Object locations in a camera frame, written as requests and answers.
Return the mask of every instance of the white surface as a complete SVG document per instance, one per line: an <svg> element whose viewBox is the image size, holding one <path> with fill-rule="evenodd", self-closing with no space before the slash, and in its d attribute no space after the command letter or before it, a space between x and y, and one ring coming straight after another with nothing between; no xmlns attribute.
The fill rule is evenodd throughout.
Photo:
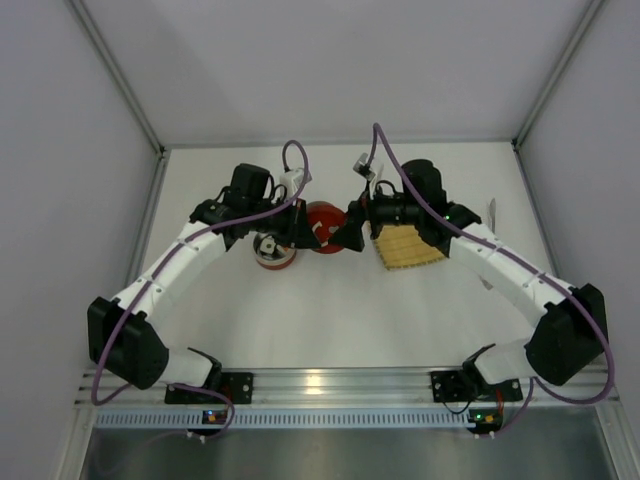
<svg viewBox="0 0 640 480"><path fill-rule="evenodd" d="M62 1L0 8L0 478L46 479L122 287L151 149Z"/></svg>
<svg viewBox="0 0 640 480"><path fill-rule="evenodd" d="M161 141L241 144L513 138L587 1L86 3Z"/></svg>
<svg viewBox="0 0 640 480"><path fill-rule="evenodd" d="M351 167L368 148L309 147L313 182L304 198L346 208L364 187ZM395 151L404 161L433 160L451 198L478 212L495 197L497 233L549 268L509 144L398 145ZM300 164L291 158L291 166ZM172 152L147 265L241 162L275 174L282 169L276 147ZM387 170L386 178L397 176ZM249 238L186 291L163 338L202 349L226 367L379 367L459 364L483 345L528 331L513 306L453 261L387 272L367 240L361 254L300 252L293 265L272 272L258 266Z"/></svg>
<svg viewBox="0 0 640 480"><path fill-rule="evenodd" d="M640 2L609 2L527 140L561 273L604 293L617 386L640 438Z"/></svg>

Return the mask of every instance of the white arm segment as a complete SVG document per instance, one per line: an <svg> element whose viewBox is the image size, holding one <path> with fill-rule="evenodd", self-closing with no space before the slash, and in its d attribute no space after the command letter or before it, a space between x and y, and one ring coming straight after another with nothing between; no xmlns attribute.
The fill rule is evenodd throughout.
<svg viewBox="0 0 640 480"><path fill-rule="evenodd" d="M178 238L160 256L160 258L131 285L115 295L118 305L126 309L147 281L151 286L133 308L132 313L140 311L147 314L146 321L158 332L164 322L170 319L174 303L186 288L198 278L200 273L215 259L226 252L224 237L215 233L205 233L186 243L185 239L208 225L201 222L187 223ZM171 258L160 274L152 279L151 275L158 265L177 245L180 250ZM169 363L159 381L164 383L184 383L202 386L211 371L211 361L186 348L169 349Z"/></svg>
<svg viewBox="0 0 640 480"><path fill-rule="evenodd" d="M486 225L472 223L464 231L476 237L485 238L497 247L515 253L505 247ZM532 327L532 333L540 319L547 313L545 305L548 303L557 305L564 300L564 296L540 280L538 275L531 274L496 249L489 249L466 238L458 237L451 239L449 257L491 283L522 312ZM571 287L569 283L549 274L546 276L566 289ZM511 378L536 376L525 355L524 346L529 340L530 338L522 338L507 344L496 345L477 358L475 365L489 385Z"/></svg>

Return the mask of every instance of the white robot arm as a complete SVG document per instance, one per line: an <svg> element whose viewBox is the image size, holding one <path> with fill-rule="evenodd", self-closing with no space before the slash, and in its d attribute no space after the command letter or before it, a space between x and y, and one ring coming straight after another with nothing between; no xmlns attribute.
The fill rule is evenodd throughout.
<svg viewBox="0 0 640 480"><path fill-rule="evenodd" d="M140 389L163 382L216 390L220 362L194 349L169 349L157 332L189 284L250 231L269 234L286 247L320 247L307 222L306 203L291 198L303 176L302 169L285 172L280 182L286 193L274 201L273 186L270 198L264 198L267 170L236 167L231 184L219 196L222 200L198 205L178 238L146 272L111 300L98 297L91 304L91 359L98 365L104 360L104 368ZM271 214L278 206L286 208Z"/></svg>
<svg viewBox="0 0 640 480"><path fill-rule="evenodd" d="M397 168L401 169L404 191L394 189L392 195L385 195L377 188L371 195L365 190L349 204L347 222L329 243L362 251L365 221L371 226L372 238L377 238L385 225L414 225L425 243L476 272L524 315L532 326L530 338L487 345L463 363L464 379L472 392L469 398L509 379L538 376L563 385L603 352L602 343L575 307L575 303L584 307L606 337L604 298L598 289L590 284L577 289L506 247L478 215L447 200L440 172L429 160L411 160ZM368 169L369 164L362 161L354 167L365 178ZM415 195L427 202L431 213ZM453 229L437 218L446 220Z"/></svg>

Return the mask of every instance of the black mount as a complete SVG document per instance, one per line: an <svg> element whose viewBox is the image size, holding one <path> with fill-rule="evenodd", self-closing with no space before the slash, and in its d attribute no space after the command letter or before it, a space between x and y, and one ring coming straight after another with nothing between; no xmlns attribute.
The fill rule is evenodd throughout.
<svg viewBox="0 0 640 480"><path fill-rule="evenodd" d="M471 385L463 370L431 372L430 376L433 401L437 403L497 402L498 390L505 402L519 402L523 398L517 379L507 380L498 385Z"/></svg>
<svg viewBox="0 0 640 480"><path fill-rule="evenodd" d="M602 292L591 284L572 289L576 299L593 317L607 341L607 314ZM546 305L533 336L525 345L527 360L552 385L564 385L571 377L593 362L603 351L602 345L578 309L565 299L558 305Z"/></svg>
<svg viewBox="0 0 640 480"><path fill-rule="evenodd" d="M463 205L447 201L447 192L442 188L440 171L429 160L411 160L402 169L416 187L422 198L440 215L458 228L471 223L480 223L480 217ZM447 257L451 238L455 236L449 229L434 220L418 205L405 186L404 192L384 195L376 190L373 197L368 189L351 202L347 209L347 221L329 239L332 245L349 250L364 250L362 226L365 221L371 225L371 238L376 239L385 225L413 225L420 238L437 248Z"/></svg>
<svg viewBox="0 0 640 480"><path fill-rule="evenodd" d="M256 215L272 210L282 201L272 203L264 198L270 173L255 165L241 163L233 171L231 184L226 187L222 201L205 200L189 216L189 221L207 225ZM274 238L278 245L296 249L320 248L307 220L307 204L298 200L282 212L253 222L227 227L221 232L229 250L233 244L249 232L265 233Z"/></svg>
<svg viewBox="0 0 640 480"><path fill-rule="evenodd" d="M89 357L95 363L124 313L118 301L98 297L87 311ZM141 390L156 383L169 362L169 350L146 317L144 312L129 315L105 364L107 370Z"/></svg>

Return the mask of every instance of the purple cable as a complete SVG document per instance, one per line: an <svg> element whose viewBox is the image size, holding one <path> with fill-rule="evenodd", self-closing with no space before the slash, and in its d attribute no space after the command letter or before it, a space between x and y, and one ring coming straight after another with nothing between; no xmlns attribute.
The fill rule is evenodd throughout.
<svg viewBox="0 0 640 480"><path fill-rule="evenodd" d="M573 304L573 306L578 309L580 314L585 318L585 320L587 321L589 326L593 329L593 333L595 334L596 338L598 339L598 341L602 345L602 349L604 350L604 356L605 356L605 358L607 360L607 366L608 366L607 381L606 381L602 391L600 393L598 393L597 395L591 397L591 398L585 398L585 399L568 398L568 397L564 397L564 396L554 392L549 387L544 385L540 381L540 379L538 379L536 377L535 381L540 386L540 388L542 388L545 392L547 392L553 398L555 398L557 400L560 400L560 401L563 401L563 402L566 402L566 403L571 403L571 404L574 404L574 405L591 405L593 403L596 403L596 402L599 402L600 400L605 399L607 397L607 395L609 394L609 392L611 391L611 389L613 388L613 382L614 382L614 378L615 378L615 362L613 360L613 354L611 352L611 348L609 347L609 343L607 342L607 339L605 338L604 334L602 333L602 330L600 330L600 327L598 326L596 321L593 319L591 314L582 306L582 304L580 302L578 302L578 300L576 300L571 295L571 292L569 292L567 289L563 288L561 285L559 285L553 279L549 278L544 272L539 271L537 268L535 268L533 265L528 263L526 260L518 257L517 255L515 255L514 253L512 253L512 252L510 252L508 250L505 250L505 249L503 249L501 247L498 247L497 245L491 243L490 241L488 241L488 240L486 240L484 238L476 237L475 235L472 235L470 233L467 233L467 232L459 229L458 227L456 227L452 223L449 223L447 220L445 220L440 215L438 215L438 213L433 208L431 208L431 206L427 203L427 201L424 198L422 198L420 193L416 190L416 188L411 183L411 180L409 180L409 177L407 176L407 174L404 172L404 170L402 170L402 166L400 165L400 162L398 162L398 159L396 158L395 154L393 153L393 150L391 150L391 145L389 144L389 141L387 140L387 137L385 136L384 131L382 130L382 127L380 126L380 124L374 123L373 124L373 131L374 131L374 137L373 137L374 138L374 143L377 143L376 142L376 134L377 134L377 136L380 138L380 141L382 142L382 145L384 146L384 149L387 152L387 155L389 156L389 159L391 160L391 163L393 163L393 166L398 171L398 174L400 175L400 178L402 178L402 183L404 183L406 185L406 187L409 189L411 194L414 196L414 198L416 199L418 204L422 208L424 208L426 210L426 212L431 217L433 217L438 223L442 224L443 226L448 228L450 231L452 231L456 235L459 235L459 236L464 237L464 238L466 238L468 240L476 242L476 243L482 245L483 247L490 248L492 250L495 249L497 252L501 253L505 257L507 257L510 260L513 260L514 262L516 262L518 265L520 265L522 268L524 268L528 272L531 272L534 275L538 275L538 278L540 280L542 280L547 285L549 285L551 288L553 288L558 293L560 293L565 298L567 298ZM375 153L375 148L372 148L371 152L372 152L372 154Z"/></svg>
<svg viewBox="0 0 640 480"><path fill-rule="evenodd" d="M198 230L197 232L192 233L187 238L185 238L185 243L191 242L196 238L204 235L205 233L213 232L215 230L219 230L222 228L232 227L234 225L240 225L242 223L254 222L256 220L261 220L263 218L270 217L272 215L275 215L276 213L282 212L283 210L293 205L298 199L298 197L300 197L300 195L302 194L302 191L304 190L304 187L308 182L309 157L307 156L307 152L305 151L304 147L300 142L298 142L297 140L289 140L287 143L284 144L284 147L282 147L282 158L285 161L285 166L286 166L287 150L291 145L296 146L298 150L300 150L300 153L302 154L302 161L304 162L304 178L302 180L302 183L300 184L300 188L298 188L298 190L291 196L291 198L287 199L282 205L278 205L277 207L272 208L271 210L268 210L266 212L258 213L256 215L249 215L247 217L236 218L234 220L229 220L226 222L217 223L215 225L211 225L210 227L206 227L201 230ZM162 259L162 261L158 264L156 269L151 274L152 279L156 279L158 277L158 275L162 272L162 270L167 266L167 264L176 255L176 253L180 251L180 249L183 246L184 246L183 243L178 243L175 247L173 247L169 251L169 253L167 253L167 255L165 255L165 257ZM122 330L122 327L124 326L124 323L127 321L127 318L129 317L133 309L136 307L138 302L140 302L140 299L143 297L146 291L149 290L150 286L151 286L150 281L145 282L145 284L142 286L140 291L133 298L131 304L127 307L127 309L124 311L124 313L116 323L116 326L111 332L111 335L109 336L109 339L107 340L107 343L104 346L104 349L102 350L102 354L100 355L100 360L98 361L98 367L96 368L96 373L95 373L95 376L93 377L93 384L91 385L91 403L93 403L96 406L101 406L107 402L110 402L115 397L117 397L122 391L124 391L125 389L131 386L130 384L127 383L122 387L119 387L113 393L109 394L106 398L104 399L98 398L98 390L100 388L100 379L102 378L102 373L104 372L104 367L105 367L105 364L107 363L107 358L109 357L109 353L113 348L113 344L116 341L116 337L120 333L120 330ZM185 386L181 384L176 384L175 387L184 389Z"/></svg>

